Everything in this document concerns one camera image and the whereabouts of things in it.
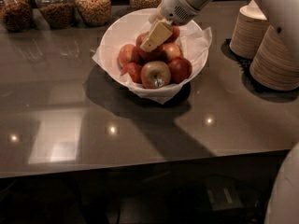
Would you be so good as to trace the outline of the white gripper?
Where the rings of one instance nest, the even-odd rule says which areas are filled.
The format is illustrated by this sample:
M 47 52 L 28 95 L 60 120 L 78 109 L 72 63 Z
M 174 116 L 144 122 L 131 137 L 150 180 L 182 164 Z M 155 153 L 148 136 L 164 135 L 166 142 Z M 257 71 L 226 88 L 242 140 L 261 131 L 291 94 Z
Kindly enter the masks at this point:
M 154 51 L 171 36 L 172 25 L 168 21 L 176 26 L 185 25 L 198 13 L 186 0 L 162 0 L 159 9 L 160 13 L 155 11 L 149 16 L 152 26 L 140 45 L 145 52 Z

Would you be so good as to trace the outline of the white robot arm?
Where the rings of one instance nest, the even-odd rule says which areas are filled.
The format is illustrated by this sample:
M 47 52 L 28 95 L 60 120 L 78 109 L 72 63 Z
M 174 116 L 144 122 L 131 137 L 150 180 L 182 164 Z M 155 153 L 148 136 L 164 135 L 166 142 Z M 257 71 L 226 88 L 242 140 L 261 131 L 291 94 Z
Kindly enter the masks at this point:
M 162 0 L 150 16 L 151 28 L 141 48 L 150 52 L 170 36 L 173 25 L 185 25 L 213 0 Z M 267 88 L 281 91 L 291 80 L 282 63 L 299 60 L 299 0 L 253 0 L 270 22 L 250 66 L 250 74 Z M 299 155 L 293 147 L 280 166 L 265 224 L 299 224 Z

